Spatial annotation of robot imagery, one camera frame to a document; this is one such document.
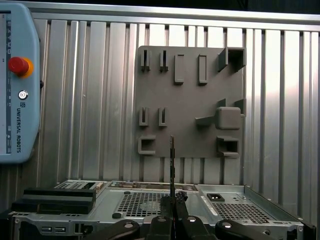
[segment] rectangular bracket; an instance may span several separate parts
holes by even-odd
[[[146,127],[148,126],[148,115],[149,115],[149,108],[141,107],[139,110],[139,126]]]
[[[241,99],[241,100],[235,101],[234,106],[237,108],[240,108],[241,114],[245,114],[246,103],[247,101],[245,99]]]
[[[151,51],[143,50],[143,52],[141,53],[141,62],[140,62],[140,67],[142,72],[150,71],[150,59],[151,59]]]
[[[215,116],[196,117],[195,124],[197,126],[209,127],[215,122]]]
[[[182,85],[185,79],[185,55],[174,56],[174,84]]]
[[[239,140],[230,136],[216,137],[216,153],[218,157],[236,159],[239,157]]]
[[[199,55],[198,56],[198,84],[206,85],[207,80],[207,56]]]
[[[138,153],[141,155],[156,154],[156,135],[141,136],[138,140]]]
[[[167,107],[160,107],[159,108],[159,127],[166,127],[167,126]]]
[[[227,106],[227,99],[221,99],[216,103],[216,108],[226,107]]]
[[[160,53],[160,72],[168,71],[168,63],[167,63],[167,50],[163,50]]]
[[[234,72],[238,72],[246,65],[246,51],[244,47],[226,47],[218,55],[218,72],[221,72],[229,64]]]

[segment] black plastic part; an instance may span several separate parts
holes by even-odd
[[[197,216],[184,217],[181,220],[183,232],[189,240],[218,240],[213,234],[208,232],[204,223]]]
[[[225,199],[220,195],[220,194],[216,194],[216,193],[208,193],[206,195],[211,202],[224,202]]]
[[[139,224],[132,220],[120,220],[104,229],[89,234],[86,240],[125,240],[135,239],[139,236]]]
[[[165,216],[157,216],[152,219],[145,240],[171,240],[173,230],[173,220]]]
[[[234,72],[238,72],[246,65],[246,51],[244,47],[226,47],[218,55],[218,72],[221,72],[229,64]]]
[[[173,219],[174,217],[174,210],[171,205],[171,198],[170,196],[164,196],[160,200],[160,214],[161,216]]]
[[[96,202],[94,189],[28,188],[11,210],[38,214],[88,214]]]
[[[0,214],[0,233],[1,239],[13,240],[14,218],[9,215],[11,210],[6,210]]]
[[[215,235],[221,240],[274,240],[253,227],[232,220],[222,220],[215,225]]]
[[[122,214],[120,212],[115,212],[112,214],[113,219],[120,219],[122,217]]]

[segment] corrugated metal wall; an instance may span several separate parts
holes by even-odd
[[[26,187],[66,178],[168,182],[169,159],[140,158],[133,149],[136,50],[229,46],[247,51],[244,156],[224,164],[219,158],[177,159],[177,182],[248,184],[317,222],[318,32],[218,23],[36,19],[35,24],[44,80],[41,131],[30,161],[0,166],[0,210]]]

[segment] screw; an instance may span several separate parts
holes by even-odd
[[[158,217],[158,221],[159,221],[159,222],[165,222],[166,220],[165,220],[164,217],[160,216],[160,217]]]
[[[224,226],[226,229],[229,229],[229,228],[231,228],[232,225],[228,222],[223,222],[222,226]]]
[[[124,225],[124,227],[125,227],[126,229],[130,229],[130,228],[133,227],[133,225],[132,225],[131,223],[127,223],[126,225]]]
[[[270,231],[268,230],[268,229],[266,229],[266,230],[264,230],[264,232],[263,232],[265,235],[268,235],[268,236],[270,236]]]
[[[193,216],[188,217],[188,220],[189,220],[191,223],[193,223],[193,222],[196,221],[196,219],[195,219]]]

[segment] gray pegboard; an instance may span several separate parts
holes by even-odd
[[[134,87],[139,154],[169,157],[169,136],[174,135],[177,158],[221,157],[218,146],[226,152],[235,150],[234,144],[230,149],[221,146],[224,141],[217,142],[217,137],[237,140],[237,154],[225,154],[226,158],[241,155],[245,63],[244,48],[140,47]],[[221,122],[237,118],[239,112],[240,122]]]

